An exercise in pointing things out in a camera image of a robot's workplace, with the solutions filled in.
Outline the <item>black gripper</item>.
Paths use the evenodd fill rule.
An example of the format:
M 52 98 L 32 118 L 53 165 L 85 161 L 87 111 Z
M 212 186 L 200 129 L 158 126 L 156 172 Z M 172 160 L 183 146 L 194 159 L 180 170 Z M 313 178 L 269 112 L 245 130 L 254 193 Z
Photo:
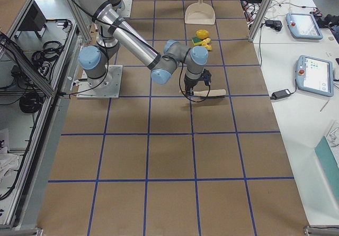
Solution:
M 193 89 L 194 89 L 194 86 L 195 86 L 195 80 L 185 77 L 184 78 L 184 84 L 185 84 L 185 94 L 193 96 Z

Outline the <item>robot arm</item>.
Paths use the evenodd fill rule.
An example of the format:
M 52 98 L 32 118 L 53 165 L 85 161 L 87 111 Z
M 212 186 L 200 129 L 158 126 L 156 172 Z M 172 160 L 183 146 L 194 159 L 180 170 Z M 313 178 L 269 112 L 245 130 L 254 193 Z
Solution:
M 117 13 L 122 0 L 75 0 L 75 5 L 101 27 L 97 43 L 101 46 L 109 40 L 117 40 L 151 71 L 152 80 L 166 84 L 180 63 L 186 65 L 184 96 L 192 96 L 194 87 L 203 81 L 209 87 L 211 73 L 205 69 L 208 51 L 202 46 L 192 48 L 175 40 L 166 42 L 162 53 L 150 46 L 129 23 Z

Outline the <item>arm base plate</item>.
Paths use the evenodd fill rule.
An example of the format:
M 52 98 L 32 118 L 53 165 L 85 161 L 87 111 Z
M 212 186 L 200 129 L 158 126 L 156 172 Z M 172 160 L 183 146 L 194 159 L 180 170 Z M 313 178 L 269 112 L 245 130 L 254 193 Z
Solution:
M 121 0 L 121 3 L 118 5 L 118 8 L 116 9 L 116 12 L 124 18 L 130 18 L 132 2 L 133 0 Z
M 108 73 L 99 79 L 90 79 L 83 70 L 82 81 L 76 97 L 79 99 L 119 98 L 122 79 L 122 65 L 108 65 Z

